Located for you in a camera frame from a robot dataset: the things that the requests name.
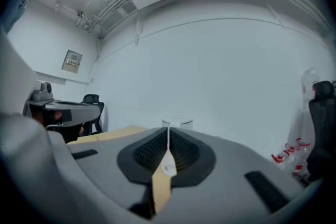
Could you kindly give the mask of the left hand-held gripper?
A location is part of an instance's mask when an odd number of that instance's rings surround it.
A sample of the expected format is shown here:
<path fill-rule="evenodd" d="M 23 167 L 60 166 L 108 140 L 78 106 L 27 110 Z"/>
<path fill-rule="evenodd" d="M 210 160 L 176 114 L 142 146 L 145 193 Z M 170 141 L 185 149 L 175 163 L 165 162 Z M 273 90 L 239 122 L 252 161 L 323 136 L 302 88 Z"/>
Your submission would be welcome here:
<path fill-rule="evenodd" d="M 93 104 L 76 103 L 68 101 L 54 101 L 55 99 L 35 101 L 27 100 L 24 104 L 23 116 L 32 116 L 32 110 L 43 108 L 46 111 L 61 111 L 62 118 L 60 124 L 63 127 L 81 125 L 93 121 L 100 115 L 100 109 Z"/>

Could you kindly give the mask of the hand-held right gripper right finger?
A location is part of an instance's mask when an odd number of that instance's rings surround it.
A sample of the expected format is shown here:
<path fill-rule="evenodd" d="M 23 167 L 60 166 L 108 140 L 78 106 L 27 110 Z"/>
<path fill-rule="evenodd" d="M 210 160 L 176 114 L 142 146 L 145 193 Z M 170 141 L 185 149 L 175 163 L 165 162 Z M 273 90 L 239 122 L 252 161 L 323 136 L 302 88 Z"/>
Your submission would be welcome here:
<path fill-rule="evenodd" d="M 212 148 L 216 163 L 198 185 L 174 188 L 155 224 L 287 224 L 299 210 L 293 201 L 303 187 L 251 148 L 191 130 L 182 133 Z M 254 171 L 261 172 L 287 204 L 271 212 L 245 177 Z"/>

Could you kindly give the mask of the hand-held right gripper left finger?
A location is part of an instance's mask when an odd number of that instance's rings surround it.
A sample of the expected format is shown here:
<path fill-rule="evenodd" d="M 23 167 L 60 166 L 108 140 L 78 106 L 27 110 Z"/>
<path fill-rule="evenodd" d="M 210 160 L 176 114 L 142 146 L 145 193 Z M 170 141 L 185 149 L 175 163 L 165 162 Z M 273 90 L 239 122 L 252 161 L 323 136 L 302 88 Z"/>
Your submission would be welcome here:
<path fill-rule="evenodd" d="M 121 208 L 151 219 L 167 204 L 165 128 L 103 133 L 67 147 L 85 175 Z"/>

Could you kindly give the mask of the white object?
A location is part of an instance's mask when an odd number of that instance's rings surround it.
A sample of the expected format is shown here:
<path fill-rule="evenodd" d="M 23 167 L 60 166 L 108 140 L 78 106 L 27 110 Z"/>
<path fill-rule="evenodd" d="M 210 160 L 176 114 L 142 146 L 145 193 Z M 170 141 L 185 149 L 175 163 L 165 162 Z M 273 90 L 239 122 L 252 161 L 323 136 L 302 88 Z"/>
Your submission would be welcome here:
<path fill-rule="evenodd" d="M 182 118 L 163 119 L 162 126 L 167 127 L 167 149 L 161 161 L 161 168 L 164 174 L 169 177 L 174 177 L 177 175 L 177 168 L 174 157 L 170 151 L 170 129 L 176 127 L 191 130 L 193 128 L 193 120 Z"/>

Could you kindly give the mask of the person's left hand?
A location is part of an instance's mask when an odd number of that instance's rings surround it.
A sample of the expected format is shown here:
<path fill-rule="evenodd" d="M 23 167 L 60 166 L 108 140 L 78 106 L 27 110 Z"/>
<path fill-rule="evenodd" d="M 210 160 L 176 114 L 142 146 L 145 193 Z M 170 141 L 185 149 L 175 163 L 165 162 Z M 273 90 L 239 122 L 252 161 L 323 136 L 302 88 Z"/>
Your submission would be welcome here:
<path fill-rule="evenodd" d="M 38 121 L 43 126 L 48 126 L 51 124 L 58 124 L 62 120 L 61 111 L 33 111 L 32 118 Z"/>

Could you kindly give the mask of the black office chair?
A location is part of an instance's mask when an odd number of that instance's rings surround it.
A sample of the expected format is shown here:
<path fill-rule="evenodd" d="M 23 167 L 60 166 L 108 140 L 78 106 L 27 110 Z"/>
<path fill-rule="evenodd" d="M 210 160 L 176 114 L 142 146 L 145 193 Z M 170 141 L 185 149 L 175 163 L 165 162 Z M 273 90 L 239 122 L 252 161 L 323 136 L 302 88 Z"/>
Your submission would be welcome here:
<path fill-rule="evenodd" d="M 336 167 L 336 94 L 330 81 L 313 85 L 309 111 L 314 127 L 314 146 L 307 158 L 309 181 L 324 178 Z"/>
<path fill-rule="evenodd" d="M 89 136 L 102 133 L 100 117 L 104 108 L 104 103 L 99 101 L 99 95 L 86 94 L 82 102 L 85 104 L 93 104 L 97 106 L 100 110 L 100 114 L 95 120 L 84 123 L 82 136 Z"/>

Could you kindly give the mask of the pile of red-label bottles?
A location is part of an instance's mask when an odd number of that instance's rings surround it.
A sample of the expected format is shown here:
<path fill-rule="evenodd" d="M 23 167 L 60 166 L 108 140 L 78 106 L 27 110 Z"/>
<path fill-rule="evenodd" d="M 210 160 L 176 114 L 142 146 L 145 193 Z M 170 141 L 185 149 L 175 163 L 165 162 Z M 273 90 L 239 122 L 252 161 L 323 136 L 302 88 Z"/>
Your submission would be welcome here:
<path fill-rule="evenodd" d="M 311 143 L 302 138 L 297 138 L 294 144 L 286 144 L 283 151 L 272 154 L 275 165 L 284 172 L 294 177 L 303 177 L 307 172 L 307 159 L 311 151 Z"/>

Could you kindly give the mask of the tall clear plastic bag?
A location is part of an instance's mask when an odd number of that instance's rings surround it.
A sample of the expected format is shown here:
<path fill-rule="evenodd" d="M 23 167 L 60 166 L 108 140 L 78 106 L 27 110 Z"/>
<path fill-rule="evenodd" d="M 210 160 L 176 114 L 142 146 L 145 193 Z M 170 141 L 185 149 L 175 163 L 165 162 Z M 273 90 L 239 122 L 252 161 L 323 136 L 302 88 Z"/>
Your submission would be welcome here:
<path fill-rule="evenodd" d="M 301 89 L 304 110 L 308 109 L 309 101 L 314 99 L 315 89 L 313 85 L 319 81 L 319 74 L 316 68 L 310 68 L 301 75 Z"/>

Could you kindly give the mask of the grey electrical wall panel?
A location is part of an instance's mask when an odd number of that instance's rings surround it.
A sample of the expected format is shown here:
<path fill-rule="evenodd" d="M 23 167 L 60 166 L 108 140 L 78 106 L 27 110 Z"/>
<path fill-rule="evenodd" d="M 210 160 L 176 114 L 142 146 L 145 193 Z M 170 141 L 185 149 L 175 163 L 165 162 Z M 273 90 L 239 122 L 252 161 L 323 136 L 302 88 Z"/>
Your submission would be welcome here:
<path fill-rule="evenodd" d="M 71 73 L 78 73 L 81 60 L 81 54 L 68 50 L 61 69 Z"/>

